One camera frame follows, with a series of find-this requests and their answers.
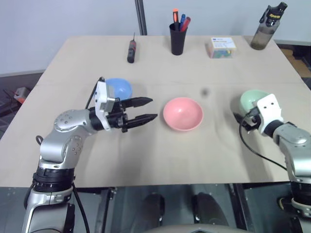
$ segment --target blue pen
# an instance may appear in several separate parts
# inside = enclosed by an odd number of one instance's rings
[[[181,15],[181,19],[180,19],[180,23],[179,23],[179,31],[181,30],[184,22],[185,22],[185,18],[186,18],[186,15],[185,14],[182,14]]]

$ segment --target pink bowl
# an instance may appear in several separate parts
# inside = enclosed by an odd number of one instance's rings
[[[186,97],[169,101],[163,110],[165,122],[174,130],[189,131],[203,120],[203,110],[194,100]]]

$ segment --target water bottle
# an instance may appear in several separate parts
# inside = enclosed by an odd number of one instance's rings
[[[251,47],[253,49],[262,50],[267,46],[271,37],[280,25],[280,19],[286,7],[287,4],[285,4],[284,2],[281,2],[276,7],[271,7],[270,5],[268,5],[268,8],[259,20],[260,24],[251,42]]]

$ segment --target blue bowl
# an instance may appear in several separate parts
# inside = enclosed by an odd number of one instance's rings
[[[132,97],[132,86],[125,79],[106,79],[106,84],[112,86],[115,93],[115,98],[126,100]]]

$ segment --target black pen holder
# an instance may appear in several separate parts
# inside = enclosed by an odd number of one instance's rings
[[[183,53],[187,29],[184,32],[175,31],[175,25],[173,23],[170,25],[172,54],[181,55]]]

